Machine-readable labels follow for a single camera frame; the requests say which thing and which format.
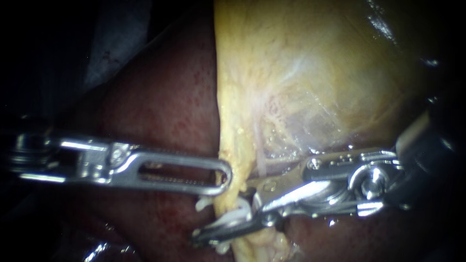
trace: white fibrous band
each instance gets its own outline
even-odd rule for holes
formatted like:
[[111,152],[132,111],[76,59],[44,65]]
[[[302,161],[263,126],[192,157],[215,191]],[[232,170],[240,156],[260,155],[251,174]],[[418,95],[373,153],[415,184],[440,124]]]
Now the white fibrous band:
[[199,196],[199,200],[196,202],[196,211],[201,212],[206,206],[210,206],[213,203],[213,199],[210,196]]

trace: screw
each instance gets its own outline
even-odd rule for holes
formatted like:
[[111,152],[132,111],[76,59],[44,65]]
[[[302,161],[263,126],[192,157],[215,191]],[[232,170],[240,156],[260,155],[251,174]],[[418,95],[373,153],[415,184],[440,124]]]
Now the screw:
[[262,219],[262,224],[266,227],[271,227],[277,221],[277,217],[274,214],[266,214]]
[[317,170],[320,168],[322,160],[319,158],[312,158],[307,162],[307,168]]

